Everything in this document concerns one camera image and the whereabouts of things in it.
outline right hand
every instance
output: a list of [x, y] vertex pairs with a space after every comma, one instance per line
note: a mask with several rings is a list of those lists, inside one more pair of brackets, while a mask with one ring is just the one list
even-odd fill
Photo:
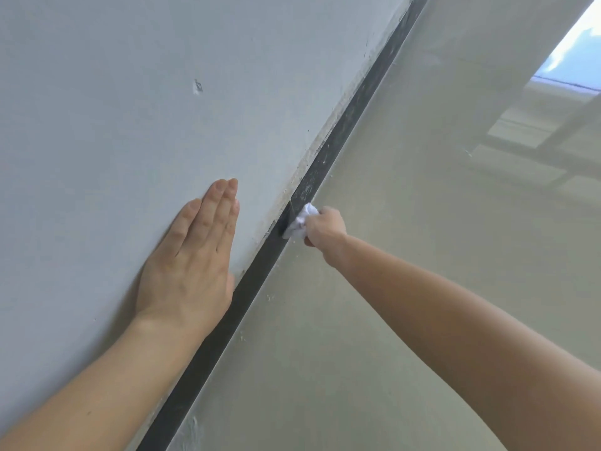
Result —
[[305, 245], [316, 247], [329, 265], [336, 244], [346, 235], [346, 226], [339, 211], [332, 207], [323, 207], [319, 215], [310, 215], [305, 220]]

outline rag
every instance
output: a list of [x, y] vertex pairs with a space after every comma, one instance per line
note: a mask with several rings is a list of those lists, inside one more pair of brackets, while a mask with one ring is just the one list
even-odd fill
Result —
[[319, 211], [311, 203], [307, 203], [303, 206], [301, 212], [284, 231], [282, 236], [284, 239], [300, 239], [303, 240], [306, 237], [305, 220], [310, 215], [319, 215]]

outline forearm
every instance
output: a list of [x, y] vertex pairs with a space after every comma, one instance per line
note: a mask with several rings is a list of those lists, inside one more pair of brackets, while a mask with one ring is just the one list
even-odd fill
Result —
[[334, 247], [331, 264], [508, 449], [600, 438], [597, 371], [449, 280], [353, 237]]
[[0, 441], [6, 451], [123, 450], [191, 357], [135, 320], [105, 354]]

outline white wall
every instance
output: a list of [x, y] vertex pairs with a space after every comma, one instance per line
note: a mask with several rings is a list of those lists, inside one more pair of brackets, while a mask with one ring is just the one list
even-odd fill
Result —
[[241, 274], [408, 2], [0, 0], [0, 432], [122, 328], [220, 177]]

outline dark edge strip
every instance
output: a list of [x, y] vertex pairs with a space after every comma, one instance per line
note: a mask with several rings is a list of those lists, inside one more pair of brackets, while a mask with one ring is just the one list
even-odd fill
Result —
[[326, 177], [342, 146], [372, 98], [399, 48], [427, 0], [413, 0], [408, 11], [380, 52], [349, 105], [342, 113], [327, 140], [304, 175], [282, 215], [273, 226], [263, 246], [238, 283], [229, 310], [203, 341], [169, 398], [142, 439], [138, 451], [165, 451], [198, 397], [208, 376], [221, 357], [267, 275], [282, 253], [286, 242], [281, 235], [296, 218], [302, 206], [311, 201]]

